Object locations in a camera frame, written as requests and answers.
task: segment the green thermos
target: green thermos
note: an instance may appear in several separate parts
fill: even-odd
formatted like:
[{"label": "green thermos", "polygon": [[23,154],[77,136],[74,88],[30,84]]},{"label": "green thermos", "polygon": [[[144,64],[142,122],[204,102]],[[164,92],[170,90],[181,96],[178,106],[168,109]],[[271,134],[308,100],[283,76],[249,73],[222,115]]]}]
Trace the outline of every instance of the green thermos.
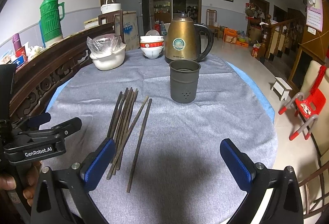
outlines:
[{"label": "green thermos", "polygon": [[[62,7],[63,16],[60,18],[58,7]],[[63,39],[60,21],[65,16],[64,2],[58,0],[43,0],[40,6],[41,29],[46,47]]]}]

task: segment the red chair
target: red chair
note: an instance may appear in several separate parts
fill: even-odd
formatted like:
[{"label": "red chair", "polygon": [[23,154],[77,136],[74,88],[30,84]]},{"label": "red chair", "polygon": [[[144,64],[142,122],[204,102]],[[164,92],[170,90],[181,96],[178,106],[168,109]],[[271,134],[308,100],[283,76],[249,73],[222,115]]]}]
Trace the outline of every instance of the red chair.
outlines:
[{"label": "red chair", "polygon": [[283,114],[293,102],[295,102],[297,105],[295,116],[298,116],[298,113],[300,112],[306,121],[295,133],[289,136],[289,139],[293,140],[313,121],[310,130],[304,137],[305,139],[308,139],[312,133],[313,127],[316,124],[317,118],[319,117],[319,114],[326,103],[326,98],[319,89],[316,89],[313,94],[310,94],[307,97],[307,99],[304,99],[304,94],[302,92],[298,92],[295,96],[293,96],[293,98],[287,103],[286,106],[280,109],[279,114]]}]

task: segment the calendar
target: calendar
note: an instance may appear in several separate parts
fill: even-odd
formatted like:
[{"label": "calendar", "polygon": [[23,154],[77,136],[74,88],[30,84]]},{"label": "calendar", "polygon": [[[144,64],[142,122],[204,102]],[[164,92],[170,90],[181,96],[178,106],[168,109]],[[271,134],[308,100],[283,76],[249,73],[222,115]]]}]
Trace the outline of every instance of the calendar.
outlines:
[{"label": "calendar", "polygon": [[315,0],[314,5],[307,4],[306,25],[322,32],[323,10],[322,0]]}]

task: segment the tiled floor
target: tiled floor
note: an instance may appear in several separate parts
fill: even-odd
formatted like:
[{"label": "tiled floor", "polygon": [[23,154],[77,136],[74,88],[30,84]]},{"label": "tiled floor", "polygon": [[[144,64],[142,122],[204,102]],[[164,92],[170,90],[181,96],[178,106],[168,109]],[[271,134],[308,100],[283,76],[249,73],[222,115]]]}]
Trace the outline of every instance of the tiled floor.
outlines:
[{"label": "tiled floor", "polygon": [[[250,54],[250,48],[244,48],[235,44],[224,43],[223,40],[215,39],[211,54],[217,55],[220,58],[228,61],[248,74],[261,89],[265,97],[269,100],[275,111],[274,126],[278,135],[278,151],[274,163],[274,169],[284,169],[286,166],[293,166],[297,179],[300,181],[310,175],[317,169],[316,149],[311,139],[305,140],[302,135],[299,135],[293,141],[289,140],[290,133],[295,131],[301,124],[299,117],[294,117],[294,110],[288,109],[286,113],[279,115],[277,112],[285,103],[279,101],[279,96],[270,88],[275,81],[274,75],[265,68],[258,60]],[[311,195],[318,195],[320,184],[314,180],[311,187]],[[265,200],[269,199],[271,192],[267,193],[264,198],[264,204],[259,208],[256,214],[258,219],[253,223],[259,223],[266,206]],[[304,198],[304,190],[301,189],[302,199]],[[307,224],[313,224],[317,221],[320,215],[308,218],[304,221]]]}]

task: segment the hole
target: hole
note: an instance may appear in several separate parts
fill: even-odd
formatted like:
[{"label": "hole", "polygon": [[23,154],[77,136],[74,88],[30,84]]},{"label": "hole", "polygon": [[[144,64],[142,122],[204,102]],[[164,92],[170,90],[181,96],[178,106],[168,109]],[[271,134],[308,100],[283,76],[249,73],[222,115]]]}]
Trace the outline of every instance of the hole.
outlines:
[{"label": "hole", "polygon": [[48,211],[51,209],[47,183],[42,182],[40,187],[39,199],[37,201],[37,212]]},{"label": "hole", "polygon": [[287,195],[286,195],[286,200],[283,205],[283,208],[285,210],[292,211],[295,213],[298,212],[297,196],[296,196],[295,189],[293,187],[292,180],[289,180],[289,183],[288,183]]},{"label": "hole", "polygon": [[316,110],[316,106],[314,105],[314,103],[313,103],[313,102],[311,102],[311,103],[310,103],[310,107],[312,108],[312,110],[313,110],[313,111],[315,111],[315,110]]}]

